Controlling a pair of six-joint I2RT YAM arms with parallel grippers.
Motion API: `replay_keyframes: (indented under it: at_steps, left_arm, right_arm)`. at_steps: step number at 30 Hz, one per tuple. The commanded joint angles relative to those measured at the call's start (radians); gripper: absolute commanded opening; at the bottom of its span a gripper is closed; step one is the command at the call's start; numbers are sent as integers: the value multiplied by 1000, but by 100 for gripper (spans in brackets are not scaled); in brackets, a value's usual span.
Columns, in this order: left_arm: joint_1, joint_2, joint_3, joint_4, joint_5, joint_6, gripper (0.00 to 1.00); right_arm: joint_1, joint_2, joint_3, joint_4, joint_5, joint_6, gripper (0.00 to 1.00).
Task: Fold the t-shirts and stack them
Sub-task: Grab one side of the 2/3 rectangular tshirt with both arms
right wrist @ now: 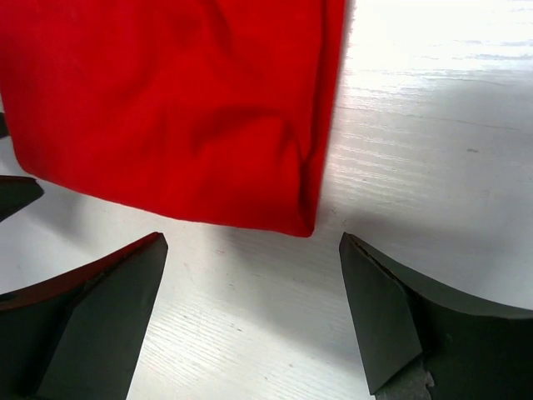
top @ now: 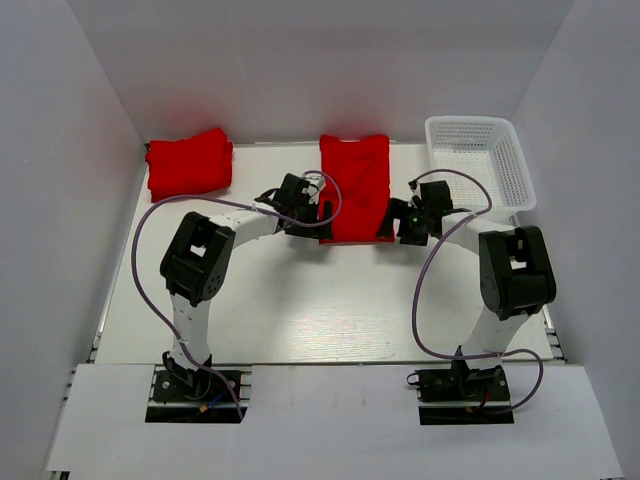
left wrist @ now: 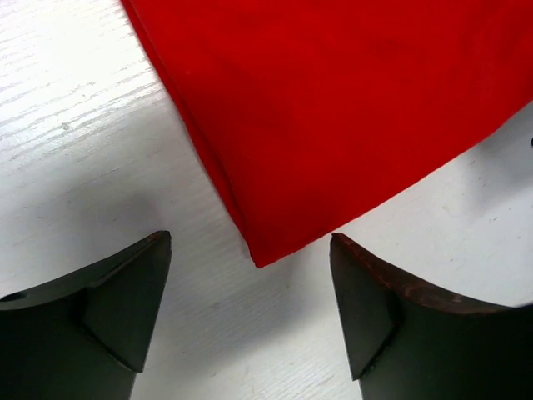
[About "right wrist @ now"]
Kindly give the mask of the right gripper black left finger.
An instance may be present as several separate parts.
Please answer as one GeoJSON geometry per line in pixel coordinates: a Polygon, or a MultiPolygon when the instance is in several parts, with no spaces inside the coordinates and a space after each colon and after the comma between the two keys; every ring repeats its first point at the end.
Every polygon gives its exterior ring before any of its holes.
{"type": "Polygon", "coordinates": [[[95,262],[1,296],[3,399],[124,399],[167,241],[151,233],[95,262]]]}

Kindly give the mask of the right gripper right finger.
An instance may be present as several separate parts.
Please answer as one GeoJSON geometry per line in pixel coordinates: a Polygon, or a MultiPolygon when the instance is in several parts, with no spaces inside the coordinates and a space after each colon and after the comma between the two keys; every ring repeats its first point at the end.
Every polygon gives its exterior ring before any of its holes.
{"type": "Polygon", "coordinates": [[[374,398],[531,398],[531,310],[445,285],[350,233],[339,253],[374,398]]]}

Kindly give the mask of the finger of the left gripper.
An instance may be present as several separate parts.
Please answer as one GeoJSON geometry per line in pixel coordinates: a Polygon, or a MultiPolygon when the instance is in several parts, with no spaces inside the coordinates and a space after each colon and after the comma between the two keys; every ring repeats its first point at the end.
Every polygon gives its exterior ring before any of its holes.
{"type": "Polygon", "coordinates": [[[6,137],[8,135],[9,135],[9,132],[7,129],[5,114],[1,112],[0,113],[0,137],[6,137]]]}

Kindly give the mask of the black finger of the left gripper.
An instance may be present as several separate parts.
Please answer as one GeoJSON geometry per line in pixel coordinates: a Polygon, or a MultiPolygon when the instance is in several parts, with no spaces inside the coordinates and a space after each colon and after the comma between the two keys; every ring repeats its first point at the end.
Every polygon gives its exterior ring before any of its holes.
{"type": "Polygon", "coordinates": [[[32,177],[2,175],[0,178],[0,222],[37,201],[44,190],[32,177]]]}

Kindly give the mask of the red t shirt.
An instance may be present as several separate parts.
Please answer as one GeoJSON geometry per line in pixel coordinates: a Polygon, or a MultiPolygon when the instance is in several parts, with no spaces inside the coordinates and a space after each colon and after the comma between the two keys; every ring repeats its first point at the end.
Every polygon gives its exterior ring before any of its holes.
{"type": "Polygon", "coordinates": [[[162,216],[308,237],[343,1],[4,1],[20,166],[162,216]]]}

